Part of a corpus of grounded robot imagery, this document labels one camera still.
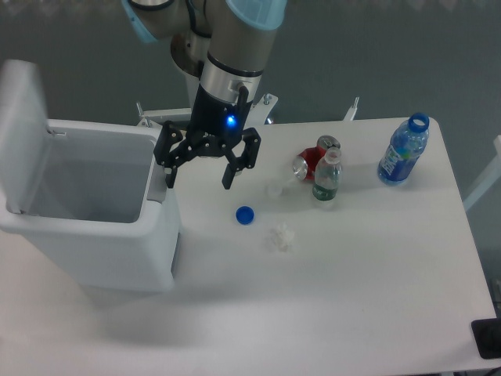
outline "blue cap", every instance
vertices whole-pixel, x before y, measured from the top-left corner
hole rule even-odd
[[[248,206],[240,206],[236,209],[236,220],[241,225],[250,225],[254,221],[254,210]]]
[[[259,30],[275,30],[282,24],[287,0],[226,0],[243,22]]]
[[[132,10],[128,0],[122,0],[122,6],[124,7],[125,12],[127,13],[128,20],[130,21],[132,27],[134,28],[135,33],[138,35],[139,39],[143,43],[152,43],[156,42],[157,39],[146,29],[146,26],[141,22],[141,20],[135,15]]]
[[[409,129],[415,133],[422,133],[430,126],[430,118],[422,112],[416,112],[409,118]]]

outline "bottle label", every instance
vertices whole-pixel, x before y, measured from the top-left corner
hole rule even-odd
[[[398,182],[407,179],[416,162],[417,158],[410,158],[409,150],[396,150],[390,145],[379,167],[386,179]]]

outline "black cable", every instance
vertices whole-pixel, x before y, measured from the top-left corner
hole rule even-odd
[[[488,373],[486,373],[484,376],[493,376],[496,374],[498,371],[501,371],[501,367],[494,368],[493,370],[490,370]]]

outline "robotic arm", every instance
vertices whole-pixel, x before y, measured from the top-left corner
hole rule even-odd
[[[160,133],[154,155],[174,186],[178,168],[194,157],[226,157],[222,179],[253,168],[261,138],[244,128],[287,0],[123,0],[143,39],[174,35],[171,54],[200,84],[183,139],[172,122]],[[241,141],[243,153],[232,149]]]

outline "white trash bin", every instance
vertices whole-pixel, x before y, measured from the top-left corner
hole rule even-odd
[[[23,235],[80,284],[167,290],[181,225],[175,192],[153,157],[158,135],[47,120],[36,66],[7,61],[0,229]]]

